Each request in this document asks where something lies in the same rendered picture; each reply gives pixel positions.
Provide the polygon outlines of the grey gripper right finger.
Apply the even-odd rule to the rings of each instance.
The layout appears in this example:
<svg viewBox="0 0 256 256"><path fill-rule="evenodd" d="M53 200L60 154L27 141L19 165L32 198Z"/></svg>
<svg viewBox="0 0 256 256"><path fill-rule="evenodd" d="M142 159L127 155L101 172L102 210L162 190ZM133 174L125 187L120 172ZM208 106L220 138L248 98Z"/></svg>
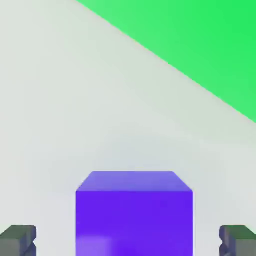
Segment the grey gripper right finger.
<svg viewBox="0 0 256 256"><path fill-rule="evenodd" d="M222 225L219 256L256 256L256 234L245 225Z"/></svg>

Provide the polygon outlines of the small purple cube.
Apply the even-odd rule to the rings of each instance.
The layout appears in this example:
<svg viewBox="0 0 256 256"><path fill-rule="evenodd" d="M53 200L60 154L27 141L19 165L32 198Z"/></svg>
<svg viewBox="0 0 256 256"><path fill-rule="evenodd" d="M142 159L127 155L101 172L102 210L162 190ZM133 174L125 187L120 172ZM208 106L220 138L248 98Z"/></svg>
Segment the small purple cube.
<svg viewBox="0 0 256 256"><path fill-rule="evenodd" d="M193 256L193 191L172 171L93 171L75 206L75 256Z"/></svg>

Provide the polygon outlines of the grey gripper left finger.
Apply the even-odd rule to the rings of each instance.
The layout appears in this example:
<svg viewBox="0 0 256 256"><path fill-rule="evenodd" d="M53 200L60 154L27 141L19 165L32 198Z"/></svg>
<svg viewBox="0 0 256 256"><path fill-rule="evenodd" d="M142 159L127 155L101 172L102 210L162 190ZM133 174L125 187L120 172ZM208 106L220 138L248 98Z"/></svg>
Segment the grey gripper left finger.
<svg viewBox="0 0 256 256"><path fill-rule="evenodd" d="M0 234L0 256L37 256L34 225L11 225Z"/></svg>

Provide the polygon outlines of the large green box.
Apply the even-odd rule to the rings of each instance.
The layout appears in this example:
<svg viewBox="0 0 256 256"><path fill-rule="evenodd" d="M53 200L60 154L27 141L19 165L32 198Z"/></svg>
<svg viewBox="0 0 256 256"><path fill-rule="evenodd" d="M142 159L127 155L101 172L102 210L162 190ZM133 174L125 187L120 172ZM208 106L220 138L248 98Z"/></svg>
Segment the large green box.
<svg viewBox="0 0 256 256"><path fill-rule="evenodd" d="M256 0L77 0L256 122Z"/></svg>

